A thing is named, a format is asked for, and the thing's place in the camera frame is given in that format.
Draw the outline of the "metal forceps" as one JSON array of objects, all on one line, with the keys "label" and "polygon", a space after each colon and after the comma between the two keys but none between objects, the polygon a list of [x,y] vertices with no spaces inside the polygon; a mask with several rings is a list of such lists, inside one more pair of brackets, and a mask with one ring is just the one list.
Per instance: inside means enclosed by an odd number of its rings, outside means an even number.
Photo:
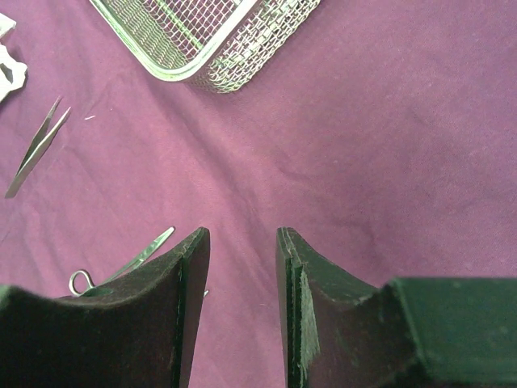
[{"label": "metal forceps", "polygon": [[[69,291],[71,292],[73,297],[83,297],[87,294],[91,294],[91,291],[94,289],[99,289],[101,285],[105,285],[111,281],[114,281],[121,276],[127,275],[130,272],[136,270],[144,263],[146,263],[151,256],[162,247],[165,242],[173,235],[176,231],[174,226],[170,226],[161,234],[159,234],[145,249],[143,249],[138,255],[136,255],[133,259],[129,260],[124,266],[120,269],[112,273],[108,278],[103,280],[102,282],[96,284],[93,282],[91,274],[86,269],[78,269],[73,272],[69,277]],[[75,281],[79,276],[82,276],[85,279],[86,287],[84,290],[78,290]]]}]

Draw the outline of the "purple cloth wrap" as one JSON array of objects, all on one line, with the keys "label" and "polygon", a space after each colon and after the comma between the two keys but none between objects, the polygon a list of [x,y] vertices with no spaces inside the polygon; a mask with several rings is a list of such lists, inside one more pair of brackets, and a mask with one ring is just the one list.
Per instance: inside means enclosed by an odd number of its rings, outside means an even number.
[{"label": "purple cloth wrap", "polygon": [[284,385],[275,232],[382,285],[516,274],[516,4],[324,1],[239,91],[162,82],[87,1],[4,1],[26,86],[1,106],[1,281],[60,297],[169,226],[211,234],[190,384]]}]

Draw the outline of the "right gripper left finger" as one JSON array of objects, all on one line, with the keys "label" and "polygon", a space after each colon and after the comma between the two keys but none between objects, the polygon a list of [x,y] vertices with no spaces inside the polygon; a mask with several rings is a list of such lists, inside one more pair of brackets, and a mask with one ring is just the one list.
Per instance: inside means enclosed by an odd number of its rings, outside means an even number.
[{"label": "right gripper left finger", "polygon": [[4,387],[186,387],[210,260],[200,227],[80,297],[1,287]]}]

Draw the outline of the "thin metal tweezers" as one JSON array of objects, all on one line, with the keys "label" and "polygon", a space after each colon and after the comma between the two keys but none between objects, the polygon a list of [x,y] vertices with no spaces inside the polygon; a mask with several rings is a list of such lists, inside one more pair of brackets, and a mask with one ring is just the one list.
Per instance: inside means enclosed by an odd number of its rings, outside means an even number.
[{"label": "thin metal tweezers", "polygon": [[30,145],[27,148],[27,152],[24,155],[18,170],[15,173],[6,193],[5,199],[14,198],[29,174],[32,172],[36,164],[41,160],[49,146],[52,144],[53,139],[61,129],[63,124],[68,120],[71,107],[68,107],[65,112],[59,117],[57,122],[52,125],[51,121],[54,114],[62,101],[62,97],[58,97],[52,105],[50,111],[44,118],[44,121],[36,131],[36,134],[32,138]]}]

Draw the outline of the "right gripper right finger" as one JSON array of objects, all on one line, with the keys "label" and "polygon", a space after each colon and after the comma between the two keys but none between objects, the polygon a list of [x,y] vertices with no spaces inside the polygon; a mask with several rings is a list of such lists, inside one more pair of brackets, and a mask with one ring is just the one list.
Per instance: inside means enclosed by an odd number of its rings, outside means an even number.
[{"label": "right gripper right finger", "polygon": [[398,277],[380,288],[276,233],[288,387],[513,387],[513,278]]}]

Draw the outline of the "small white packet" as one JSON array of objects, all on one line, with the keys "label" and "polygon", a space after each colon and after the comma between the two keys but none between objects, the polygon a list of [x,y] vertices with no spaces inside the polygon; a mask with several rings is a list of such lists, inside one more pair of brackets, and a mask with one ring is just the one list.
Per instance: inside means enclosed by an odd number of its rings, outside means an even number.
[{"label": "small white packet", "polygon": [[27,65],[16,61],[4,42],[15,27],[13,19],[1,14],[1,101],[12,91],[21,89],[27,78]]}]

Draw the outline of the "wire mesh metal tray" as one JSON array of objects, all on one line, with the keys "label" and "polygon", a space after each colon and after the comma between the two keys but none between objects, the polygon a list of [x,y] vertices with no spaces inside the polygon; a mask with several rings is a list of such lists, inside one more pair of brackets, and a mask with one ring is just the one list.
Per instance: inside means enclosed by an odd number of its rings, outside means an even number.
[{"label": "wire mesh metal tray", "polygon": [[92,5],[155,78],[225,94],[248,83],[319,3],[95,0]]}]

